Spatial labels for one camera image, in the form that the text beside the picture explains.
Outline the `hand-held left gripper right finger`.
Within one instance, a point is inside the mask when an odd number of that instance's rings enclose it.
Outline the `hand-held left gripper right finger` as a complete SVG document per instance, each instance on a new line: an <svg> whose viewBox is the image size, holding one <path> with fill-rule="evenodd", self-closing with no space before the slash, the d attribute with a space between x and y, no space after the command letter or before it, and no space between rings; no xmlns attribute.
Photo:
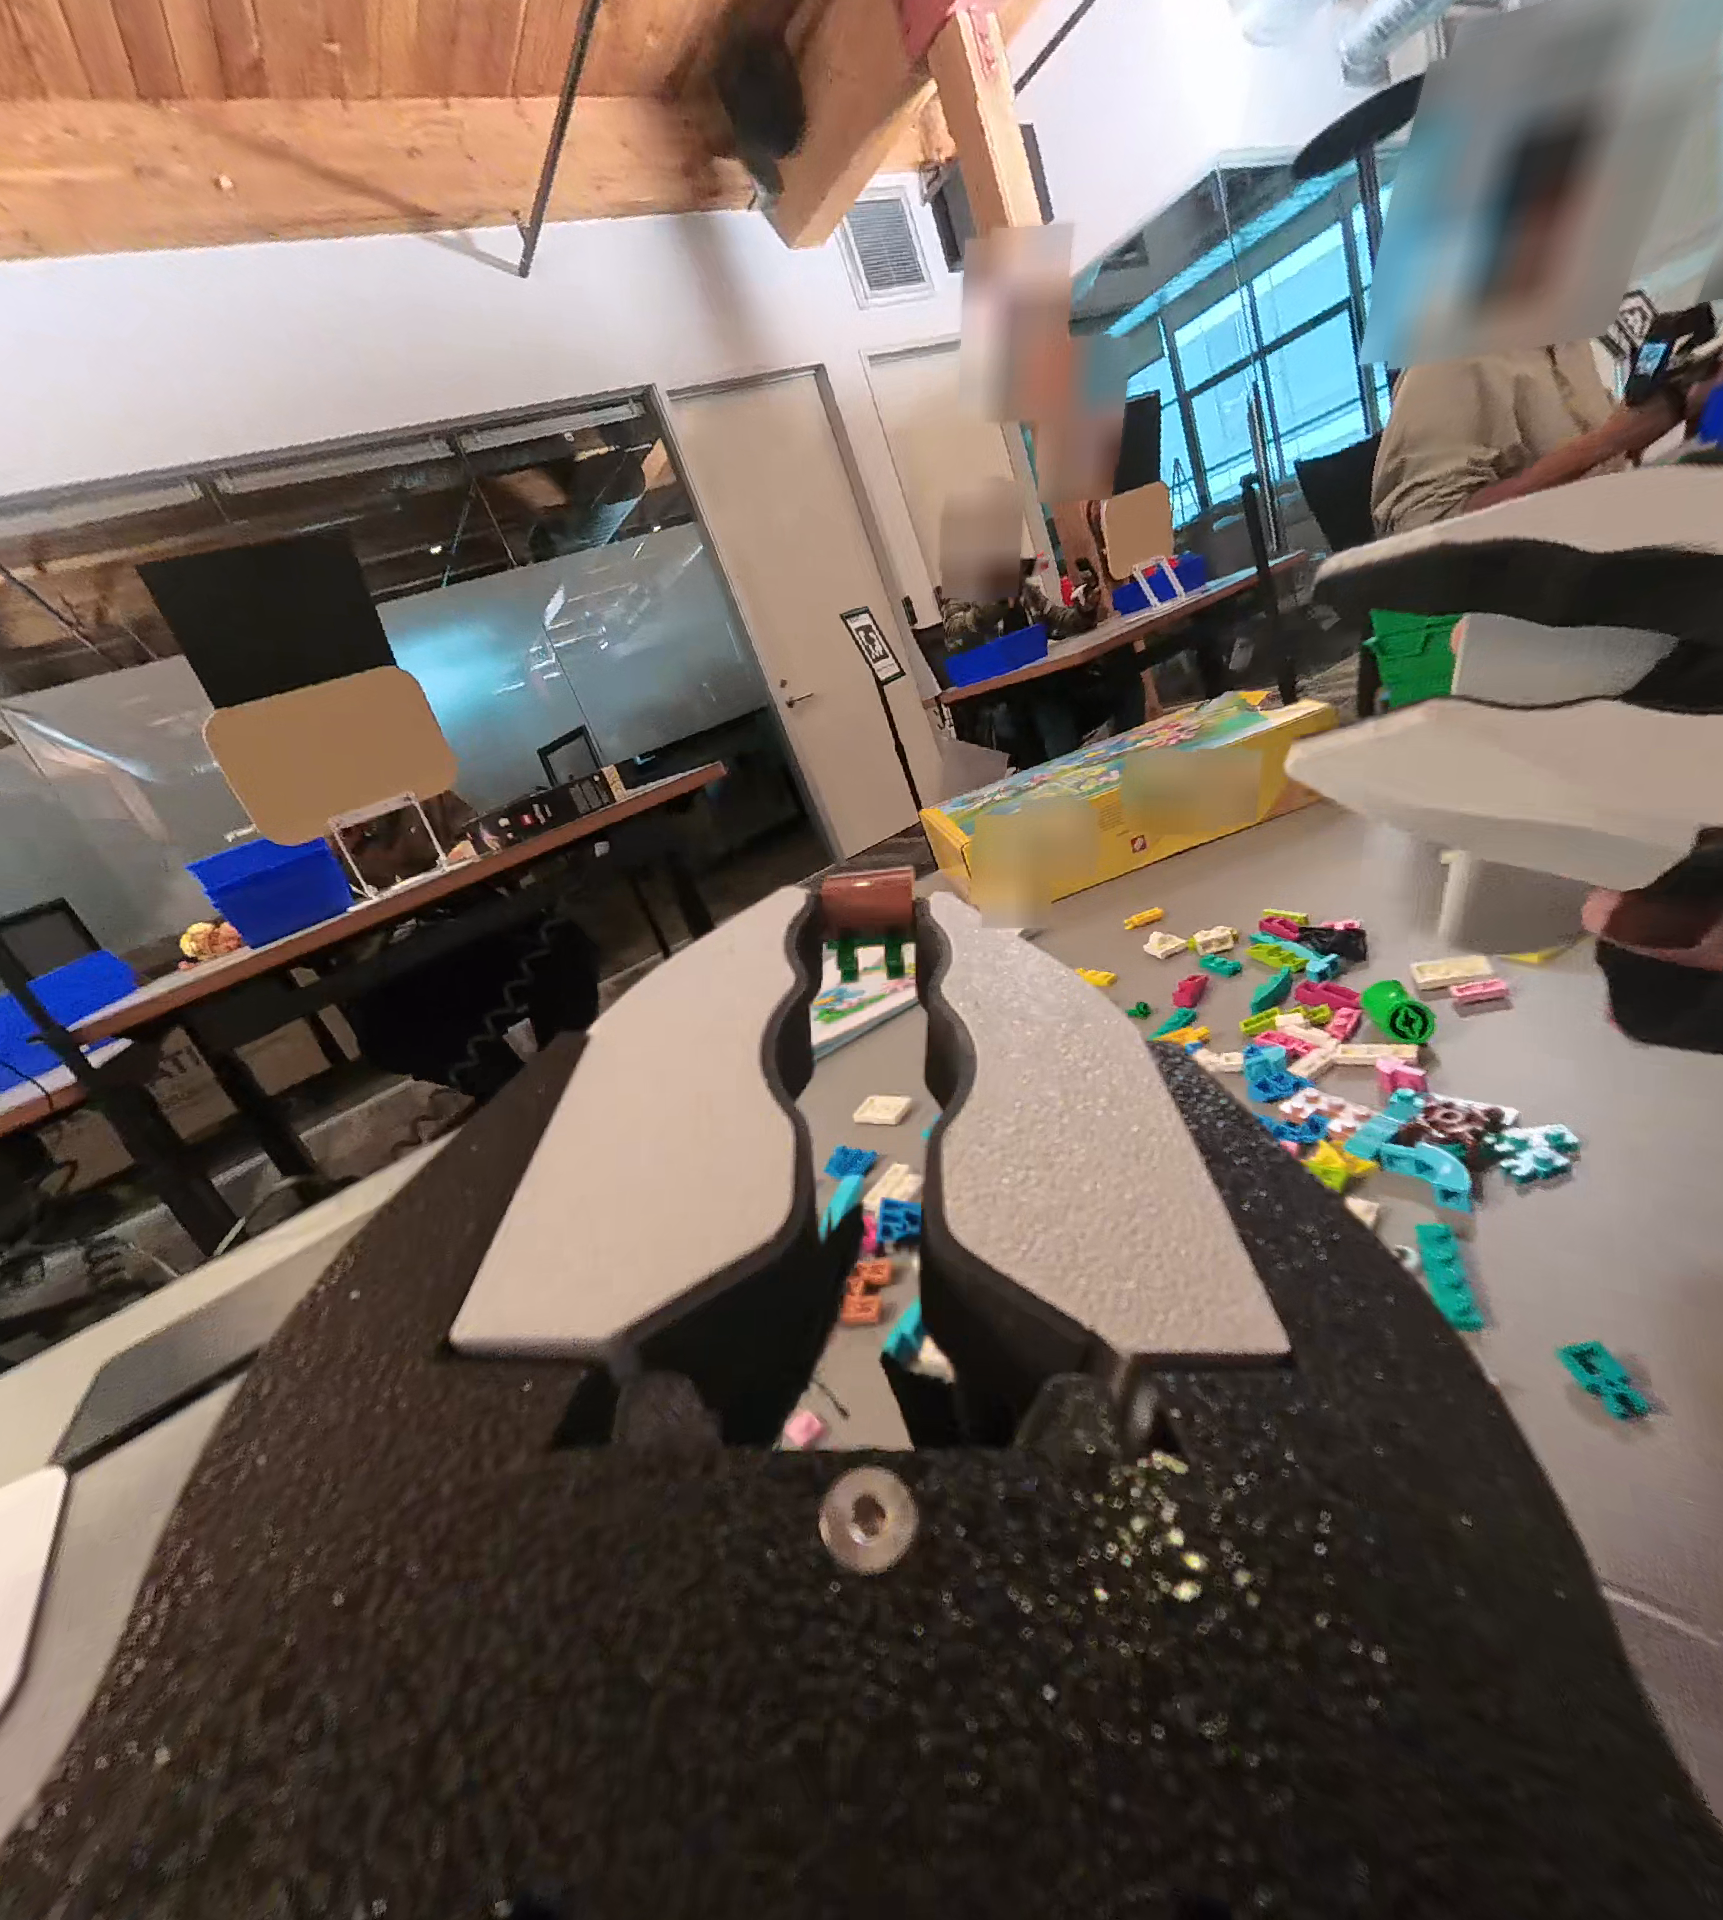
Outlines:
<svg viewBox="0 0 1723 1920"><path fill-rule="evenodd" d="M1182 1402L1292 1390L1288 1331L1133 1024L1015 926L917 908L924 1338L883 1359L909 1447L1010 1447L1075 1382L1127 1447Z"/></svg>

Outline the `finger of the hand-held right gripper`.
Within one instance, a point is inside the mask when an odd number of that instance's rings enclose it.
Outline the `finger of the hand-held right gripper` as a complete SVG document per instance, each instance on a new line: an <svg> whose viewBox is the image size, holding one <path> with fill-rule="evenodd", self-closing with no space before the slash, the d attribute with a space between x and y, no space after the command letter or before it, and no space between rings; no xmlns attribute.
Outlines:
<svg viewBox="0 0 1723 1920"><path fill-rule="evenodd" d="M1313 595L1347 615L1662 636L1662 661L1620 700L1723 712L1723 463L1629 469L1373 540L1330 556Z"/></svg>
<svg viewBox="0 0 1723 1920"><path fill-rule="evenodd" d="M1442 850L1629 892L1723 829L1723 714L1437 700L1297 741L1285 773Z"/></svg>

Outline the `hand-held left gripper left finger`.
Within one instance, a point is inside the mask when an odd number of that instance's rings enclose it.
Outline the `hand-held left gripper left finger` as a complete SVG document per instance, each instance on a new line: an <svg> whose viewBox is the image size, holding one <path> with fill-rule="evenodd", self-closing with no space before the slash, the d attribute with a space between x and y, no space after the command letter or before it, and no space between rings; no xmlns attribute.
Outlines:
<svg viewBox="0 0 1723 1920"><path fill-rule="evenodd" d="M785 884L586 1032L449 1329L467 1359L682 1378L769 1446L823 1354L852 1235L824 1237L799 1112L817 893Z"/></svg>

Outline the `brown and green brick assembly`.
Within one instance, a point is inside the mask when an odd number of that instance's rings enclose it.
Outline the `brown and green brick assembly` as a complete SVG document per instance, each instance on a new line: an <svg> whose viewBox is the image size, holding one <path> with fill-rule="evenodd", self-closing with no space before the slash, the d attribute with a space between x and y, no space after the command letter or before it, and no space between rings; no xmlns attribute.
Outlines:
<svg viewBox="0 0 1723 1920"><path fill-rule="evenodd" d="M817 901L824 946L835 949L837 977L855 986L863 949L875 948L885 980L912 970L917 925L917 872L909 866L849 870L823 880Z"/></svg>

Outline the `grey desk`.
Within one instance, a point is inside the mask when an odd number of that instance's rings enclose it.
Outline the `grey desk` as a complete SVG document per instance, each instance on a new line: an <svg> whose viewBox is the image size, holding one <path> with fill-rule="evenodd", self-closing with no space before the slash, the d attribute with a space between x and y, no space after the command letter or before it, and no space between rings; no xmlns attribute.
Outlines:
<svg viewBox="0 0 1723 1920"><path fill-rule="evenodd" d="M1723 1916L1723 1059L1527 990L1449 1089L1589 1147L1489 1180L1481 1333L1165 1072L1295 1363L1165 1378L1182 1476L969 1465L799 1916Z"/></svg>

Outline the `person's right hand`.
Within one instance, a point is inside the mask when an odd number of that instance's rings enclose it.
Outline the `person's right hand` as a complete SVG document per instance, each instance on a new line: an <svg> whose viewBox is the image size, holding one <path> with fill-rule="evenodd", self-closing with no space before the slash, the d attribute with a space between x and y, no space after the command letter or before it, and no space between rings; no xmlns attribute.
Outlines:
<svg viewBox="0 0 1723 1920"><path fill-rule="evenodd" d="M1605 946L1672 966L1723 970L1723 903L1652 890L1599 890L1582 905L1584 931Z"/></svg>

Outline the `green plastic bin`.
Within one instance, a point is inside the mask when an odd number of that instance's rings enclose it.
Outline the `green plastic bin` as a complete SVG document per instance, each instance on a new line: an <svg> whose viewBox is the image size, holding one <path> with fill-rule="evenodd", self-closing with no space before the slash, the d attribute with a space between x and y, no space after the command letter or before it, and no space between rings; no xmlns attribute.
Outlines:
<svg viewBox="0 0 1723 1920"><path fill-rule="evenodd" d="M1369 614L1363 654L1377 670L1377 712L1445 700L1456 672L1459 615Z"/></svg>

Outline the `instruction booklet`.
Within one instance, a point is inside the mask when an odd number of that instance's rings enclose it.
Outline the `instruction booklet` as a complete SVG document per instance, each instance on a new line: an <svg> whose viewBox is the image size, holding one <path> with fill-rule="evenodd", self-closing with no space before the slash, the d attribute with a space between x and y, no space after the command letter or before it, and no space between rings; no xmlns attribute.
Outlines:
<svg viewBox="0 0 1723 1920"><path fill-rule="evenodd" d="M919 991L912 977L868 976L827 983L808 1009L811 1059L835 1056L917 1007Z"/></svg>

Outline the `pile of colourful toy bricks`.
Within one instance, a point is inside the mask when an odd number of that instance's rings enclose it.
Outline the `pile of colourful toy bricks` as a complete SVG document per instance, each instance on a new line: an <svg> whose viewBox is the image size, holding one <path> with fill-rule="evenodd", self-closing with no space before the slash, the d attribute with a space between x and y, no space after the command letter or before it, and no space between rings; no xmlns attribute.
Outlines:
<svg viewBox="0 0 1723 1920"><path fill-rule="evenodd" d="M1301 958L1288 946L1257 940L1248 959L1273 968L1253 1014L1242 1022L1243 1046L1215 1053L1209 1028L1197 1018L1211 980L1231 980L1238 962L1231 955L1228 926L1204 931L1204 940L1221 948L1197 949L1202 966L1180 976L1169 1018L1149 1028L1146 1039L1177 1048L1200 1070L1238 1074L1245 1092L1263 1101L1257 1122L1290 1159L1316 1177L1367 1228L1377 1224L1377 1203L1349 1189L1377 1172L1413 1180L1432 1195L1437 1210L1456 1219L1473 1208L1484 1168L1503 1175L1512 1189L1555 1187L1576 1169L1582 1139L1564 1122L1527 1125L1511 1107L1477 1100L1454 1100L1428 1085L1419 1065L1424 1048L1402 1043L1357 1043L1363 1009L1354 990L1321 974L1292 974ZM863 974L883 976L879 953L863 949ZM1374 1070L1381 1110L1367 1110L1339 1092L1318 1085L1330 1070ZM907 1165L893 1165L870 1189L875 1155L857 1147L837 1147L824 1175L837 1180L829 1217L849 1203L849 1212L865 1217L863 1255L849 1276L844 1324L872 1327L882 1315L882 1288L913 1260L920 1237L920 1177ZM1421 1276L1428 1298L1449 1327L1460 1333L1486 1329L1473 1292L1468 1264L1451 1221L1421 1221L1411 1250L1402 1258ZM891 1390L907 1390L913 1411L902 1411L909 1443L917 1414L935 1403L940 1416L951 1411L951 1380L944 1380L944 1356L920 1319L919 1294L912 1292L902 1313L885 1329L879 1367ZM1641 1422L1652 1416L1647 1394L1633 1382L1622 1362L1599 1341L1581 1341L1556 1349L1568 1380L1602 1407L1616 1422Z"/></svg>

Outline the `black office chair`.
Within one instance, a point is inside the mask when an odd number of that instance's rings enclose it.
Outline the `black office chair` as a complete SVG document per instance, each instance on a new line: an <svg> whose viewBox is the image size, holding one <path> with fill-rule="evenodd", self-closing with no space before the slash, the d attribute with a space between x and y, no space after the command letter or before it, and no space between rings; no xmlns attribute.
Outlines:
<svg viewBox="0 0 1723 1920"><path fill-rule="evenodd" d="M1383 435L1374 433L1345 450L1295 461L1295 480L1307 513L1321 530L1327 552L1377 540L1374 471Z"/></svg>

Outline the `long wooden table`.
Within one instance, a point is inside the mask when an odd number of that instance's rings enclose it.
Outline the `long wooden table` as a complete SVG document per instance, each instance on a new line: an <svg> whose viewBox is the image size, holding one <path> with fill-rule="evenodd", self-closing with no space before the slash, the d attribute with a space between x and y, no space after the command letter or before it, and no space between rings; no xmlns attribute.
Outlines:
<svg viewBox="0 0 1723 1920"><path fill-rule="evenodd" d="M602 810L537 834L502 851L480 855L465 864L402 883L378 898L364 901L335 919L304 926L269 948L240 948L221 959L197 965L190 970L169 974L137 987L125 998L109 1001L104 1009L93 1010L75 1028L75 1036L86 1043L86 1058L93 1067L125 1067L129 1053L143 1039L170 1029L190 1035L200 1010L228 995L242 991L249 980L301 968L311 965L315 955L345 948L364 934L393 926L400 919L425 915L446 898L465 898L487 884L499 884L557 851L584 842L610 842L621 825L656 810L686 802L724 777L726 768L723 760L707 760L681 775L630 788ZM75 1083L66 1070L22 1083L12 1092L0 1092L0 1139L38 1129L84 1107L84 1101L89 1101L89 1090Z"/></svg>

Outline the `black equipment box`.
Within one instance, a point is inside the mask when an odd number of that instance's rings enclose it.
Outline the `black equipment box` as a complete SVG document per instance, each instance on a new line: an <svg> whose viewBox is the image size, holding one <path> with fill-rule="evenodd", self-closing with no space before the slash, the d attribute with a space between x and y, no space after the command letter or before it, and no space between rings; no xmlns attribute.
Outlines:
<svg viewBox="0 0 1723 1920"><path fill-rule="evenodd" d="M559 784L540 787L497 810L476 815L467 835L476 851L537 839L628 797L628 788L613 768L595 768Z"/></svg>

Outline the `yellow toy brick box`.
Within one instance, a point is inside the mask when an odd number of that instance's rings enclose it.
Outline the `yellow toy brick box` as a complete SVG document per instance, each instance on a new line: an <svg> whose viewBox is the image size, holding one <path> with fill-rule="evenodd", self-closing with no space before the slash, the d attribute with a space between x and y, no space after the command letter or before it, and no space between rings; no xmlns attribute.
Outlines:
<svg viewBox="0 0 1723 1920"><path fill-rule="evenodd" d="M1288 754L1339 728L1238 691L974 788L920 815L940 878L1016 919L1312 804Z"/></svg>

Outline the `clear acrylic stand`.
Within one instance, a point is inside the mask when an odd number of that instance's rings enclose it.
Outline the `clear acrylic stand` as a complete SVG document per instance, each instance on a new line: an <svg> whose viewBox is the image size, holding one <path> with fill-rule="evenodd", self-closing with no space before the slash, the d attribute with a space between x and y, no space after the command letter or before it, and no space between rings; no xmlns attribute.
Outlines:
<svg viewBox="0 0 1723 1920"><path fill-rule="evenodd" d="M358 822L332 822L325 844L345 870L359 898L378 898L416 878L441 870L436 802L407 801Z"/></svg>

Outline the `stack of blue bins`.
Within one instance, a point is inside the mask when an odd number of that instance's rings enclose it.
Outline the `stack of blue bins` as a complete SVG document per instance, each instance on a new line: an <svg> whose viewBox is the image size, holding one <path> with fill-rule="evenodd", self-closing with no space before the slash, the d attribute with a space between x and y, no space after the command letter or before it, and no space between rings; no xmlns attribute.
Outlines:
<svg viewBox="0 0 1723 1920"><path fill-rule="evenodd" d="M104 949L33 977L35 998L55 1024L76 1024L136 990L134 968ZM20 1003L0 995L0 1094L29 1089L59 1067L55 1053L40 1039Z"/></svg>
<svg viewBox="0 0 1723 1920"><path fill-rule="evenodd" d="M184 869L247 948L270 948L352 908L352 886L325 839L255 837Z"/></svg>

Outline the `black pendant lamp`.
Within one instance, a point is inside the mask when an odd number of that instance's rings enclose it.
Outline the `black pendant lamp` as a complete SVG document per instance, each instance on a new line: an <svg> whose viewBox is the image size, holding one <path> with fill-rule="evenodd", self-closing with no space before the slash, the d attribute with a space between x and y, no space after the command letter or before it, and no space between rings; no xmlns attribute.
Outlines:
<svg viewBox="0 0 1723 1920"><path fill-rule="evenodd" d="M1292 181L1323 181L1347 167L1355 167L1363 152L1411 125L1421 89L1424 75L1413 75L1402 83L1391 83L1352 106L1307 140L1304 151L1290 165Z"/></svg>

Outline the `white door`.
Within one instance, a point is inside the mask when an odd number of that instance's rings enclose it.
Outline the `white door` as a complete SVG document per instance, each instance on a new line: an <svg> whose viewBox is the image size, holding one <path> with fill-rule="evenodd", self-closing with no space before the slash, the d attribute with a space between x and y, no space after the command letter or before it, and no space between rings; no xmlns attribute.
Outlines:
<svg viewBox="0 0 1723 1920"><path fill-rule="evenodd" d="M824 373L671 393L665 418L827 848L851 856L917 829L935 732ZM904 668L894 685L875 685L845 608L882 622Z"/></svg>

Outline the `small black monitor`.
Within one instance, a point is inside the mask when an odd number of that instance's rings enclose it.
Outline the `small black monitor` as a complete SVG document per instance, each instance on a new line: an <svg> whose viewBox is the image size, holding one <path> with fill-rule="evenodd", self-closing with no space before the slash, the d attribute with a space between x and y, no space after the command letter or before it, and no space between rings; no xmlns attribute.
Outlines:
<svg viewBox="0 0 1723 1920"><path fill-rule="evenodd" d="M0 946L29 977L55 974L102 949L95 931L67 898L47 898L0 915Z"/></svg>

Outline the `black panel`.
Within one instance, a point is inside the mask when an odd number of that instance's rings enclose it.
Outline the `black panel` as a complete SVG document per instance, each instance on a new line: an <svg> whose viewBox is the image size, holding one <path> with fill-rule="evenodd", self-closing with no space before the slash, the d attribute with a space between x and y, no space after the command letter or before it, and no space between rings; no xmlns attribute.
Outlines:
<svg viewBox="0 0 1723 1920"><path fill-rule="evenodd" d="M394 665L343 532L158 560L136 574L218 712Z"/></svg>

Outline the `hanging metal rod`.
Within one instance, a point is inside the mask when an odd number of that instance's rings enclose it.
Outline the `hanging metal rod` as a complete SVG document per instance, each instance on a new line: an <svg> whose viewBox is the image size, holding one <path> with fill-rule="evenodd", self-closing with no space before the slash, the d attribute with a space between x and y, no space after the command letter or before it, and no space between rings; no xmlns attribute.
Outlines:
<svg viewBox="0 0 1723 1920"><path fill-rule="evenodd" d="M544 220L547 220L547 210L548 210L548 205L551 205L551 197L554 197L554 187L557 187L559 175L560 175L560 157L563 157L565 140L568 140L571 114L572 114L575 104L578 104L579 92L581 92L581 77L584 77L586 60L588 60L588 45L592 45L595 26L601 22L601 12L602 12L601 0L581 3L579 12L578 12L578 22L575 22L575 33L568 43L568 60L565 60L563 75L560 75L560 92L559 92L554 120L548 125L544 157L541 157L541 165L540 165L540 171L537 171L537 182L536 182L536 192L532 192L527 213L525 213L525 217L519 228L522 247L519 247L519 257L516 257L515 275L522 281L525 281L532 275L532 266L536 266L540 234L541 234L541 228L544 228Z"/></svg>

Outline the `black wall speaker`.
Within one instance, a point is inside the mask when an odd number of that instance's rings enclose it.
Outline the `black wall speaker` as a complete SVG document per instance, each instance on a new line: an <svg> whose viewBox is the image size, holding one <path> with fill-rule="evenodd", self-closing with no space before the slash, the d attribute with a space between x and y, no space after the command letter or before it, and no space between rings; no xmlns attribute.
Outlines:
<svg viewBox="0 0 1723 1920"><path fill-rule="evenodd" d="M1041 144L1032 125L1018 126L1024 155L1028 160L1028 173L1032 182L1032 192L1037 200L1041 226L1053 222L1053 209L1049 187L1044 181L1044 168L1041 162ZM968 185L962 179L962 167L956 160L930 168L920 182L924 206L927 206L935 231L940 240L940 248L944 256L944 264L948 275L962 275L968 261L968 243L974 236L974 220L973 209L968 205Z"/></svg>

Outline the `wall air vent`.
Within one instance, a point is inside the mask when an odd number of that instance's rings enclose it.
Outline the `wall air vent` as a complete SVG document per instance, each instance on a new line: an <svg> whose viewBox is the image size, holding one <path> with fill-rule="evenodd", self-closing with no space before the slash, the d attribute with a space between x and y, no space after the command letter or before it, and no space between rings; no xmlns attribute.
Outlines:
<svg viewBox="0 0 1723 1920"><path fill-rule="evenodd" d="M907 187L861 194L837 228L840 254L861 309L912 304L933 295L919 234L919 202Z"/></svg>

